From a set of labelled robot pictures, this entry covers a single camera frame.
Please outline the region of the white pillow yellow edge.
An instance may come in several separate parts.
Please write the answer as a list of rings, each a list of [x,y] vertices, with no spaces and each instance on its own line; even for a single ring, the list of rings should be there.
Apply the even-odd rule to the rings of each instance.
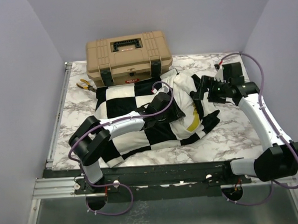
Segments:
[[[187,139],[199,128],[202,120],[192,100],[190,93],[196,92],[193,79],[185,74],[177,74],[167,78],[166,82],[172,87],[174,100],[184,117],[170,123],[171,130],[178,140]]]

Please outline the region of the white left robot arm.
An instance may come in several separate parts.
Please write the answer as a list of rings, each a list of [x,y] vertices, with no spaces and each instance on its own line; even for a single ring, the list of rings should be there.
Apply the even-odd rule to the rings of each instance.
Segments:
[[[102,120],[93,115],[86,118],[68,141],[87,177],[86,187],[91,192],[99,192],[103,188],[103,173],[98,160],[113,138],[150,129],[159,123],[169,124],[182,117],[185,113],[174,97],[160,92],[151,102],[126,115]]]

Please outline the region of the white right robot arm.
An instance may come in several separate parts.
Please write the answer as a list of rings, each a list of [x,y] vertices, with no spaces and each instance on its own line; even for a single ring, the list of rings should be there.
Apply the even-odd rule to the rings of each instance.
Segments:
[[[215,66],[215,77],[196,80],[195,102],[207,99],[226,103],[230,98],[247,116],[260,139],[263,152],[255,159],[236,158],[226,162],[222,178],[234,183],[240,175],[257,177],[261,181],[294,176],[298,171],[298,142],[294,142],[278,125],[254,82],[246,82],[240,62]]]

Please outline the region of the tan plastic toolbox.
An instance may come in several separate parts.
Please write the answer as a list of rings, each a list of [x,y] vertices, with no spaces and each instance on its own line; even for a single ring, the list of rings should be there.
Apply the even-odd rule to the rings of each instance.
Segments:
[[[86,44],[86,68],[99,88],[135,83],[166,73],[173,57],[162,31],[150,31]]]

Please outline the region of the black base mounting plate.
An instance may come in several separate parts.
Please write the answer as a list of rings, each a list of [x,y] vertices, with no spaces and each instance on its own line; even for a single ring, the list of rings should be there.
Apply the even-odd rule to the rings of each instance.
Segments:
[[[251,183],[249,178],[231,174],[226,162],[169,164],[103,168],[100,184],[114,181],[122,187],[96,188],[87,184],[81,172],[49,170],[43,172],[46,180],[72,179],[72,196],[85,196],[93,202],[109,203],[142,200],[220,196],[222,188],[241,187]]]

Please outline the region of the yellow handled pliers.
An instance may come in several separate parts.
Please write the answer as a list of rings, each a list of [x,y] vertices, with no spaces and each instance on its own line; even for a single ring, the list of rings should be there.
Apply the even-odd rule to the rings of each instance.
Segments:
[[[85,79],[80,79],[80,83],[76,83],[76,86],[83,90],[96,92],[96,89]]]

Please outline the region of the aluminium left side rail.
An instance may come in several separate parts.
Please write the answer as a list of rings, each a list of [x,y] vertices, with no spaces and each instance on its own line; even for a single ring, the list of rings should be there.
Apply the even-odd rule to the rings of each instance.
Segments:
[[[54,160],[54,155],[55,155],[55,149],[57,145],[57,140],[59,136],[59,130],[60,130],[60,122],[62,118],[62,113],[63,113],[63,108],[64,108],[64,102],[66,98],[66,92],[68,89],[68,82],[70,79],[70,73],[72,69],[72,62],[65,62],[65,72],[64,72],[64,80],[63,80],[63,86],[61,89],[60,93],[60,99],[58,102],[58,108],[56,112],[56,119],[54,123],[54,128],[53,128],[53,133],[52,133],[52,138],[50,141],[50,146],[49,146],[49,151],[48,155],[46,158],[46,164],[45,164],[45,169],[51,169],[53,166],[53,160]]]

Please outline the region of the aluminium rail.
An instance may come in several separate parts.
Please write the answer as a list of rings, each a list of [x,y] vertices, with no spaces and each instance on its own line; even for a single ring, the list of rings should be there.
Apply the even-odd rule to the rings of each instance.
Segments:
[[[45,164],[45,169],[51,169],[53,166],[53,160],[54,160],[54,155],[55,155],[55,149],[57,145],[57,140],[59,136],[59,130],[60,130],[60,122],[62,118],[62,113],[63,113],[63,108],[64,108],[64,102],[66,98],[66,92],[68,89],[68,82],[70,79],[70,73],[72,69],[72,62],[65,62],[65,72],[64,72],[64,80],[63,80],[63,86],[61,89],[60,93],[60,99],[58,102],[58,108],[56,112],[56,119],[54,123],[54,128],[53,128],[53,133],[52,133],[52,138],[50,141],[50,146],[49,146],[49,151],[48,155],[46,158],[46,164]]]
[[[128,186],[133,191],[140,191],[142,189],[161,189],[161,188],[178,188],[178,187],[194,187],[198,184],[208,187],[220,187],[220,188],[234,188],[244,187],[248,185],[266,185],[269,182],[262,182],[258,178],[247,178],[240,177],[235,181],[230,181],[224,183],[221,179],[216,179],[211,174],[206,174],[202,179],[198,180],[176,180],[171,181],[170,184],[150,181],[146,184],[138,185],[137,183],[127,183],[122,180],[121,177],[115,177],[111,181],[113,184],[107,188],[105,187],[91,187],[85,183],[83,177],[65,177],[65,178],[46,178],[37,179],[35,181],[35,186],[33,189],[34,199],[47,199],[47,198],[66,198],[75,196],[105,196],[109,193],[118,193],[119,191],[125,190],[124,187],[120,185],[123,183]]]

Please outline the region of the aluminium front rail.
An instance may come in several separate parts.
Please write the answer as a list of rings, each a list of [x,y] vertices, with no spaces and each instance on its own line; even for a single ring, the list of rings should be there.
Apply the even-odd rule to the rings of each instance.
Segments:
[[[247,178],[240,177],[235,181],[230,181],[224,183],[221,179],[216,179],[211,174],[206,174],[202,179],[198,180],[176,180],[171,181],[170,184],[150,181],[146,184],[138,185],[137,183],[127,183],[122,180],[121,177],[115,177],[111,181],[113,184],[107,188],[105,187],[91,187],[85,183],[83,177],[65,177],[65,178],[46,178],[37,179],[35,181],[35,186],[33,189],[34,199],[47,199],[47,198],[66,198],[75,196],[105,196],[109,193],[118,193],[119,191],[125,190],[124,187],[120,185],[123,183],[128,186],[133,191],[140,191],[142,189],[161,189],[161,188],[178,188],[178,187],[194,187],[198,184],[208,187],[220,187],[220,188],[234,188],[244,187],[248,185],[266,185],[269,182],[262,182],[258,178]]]

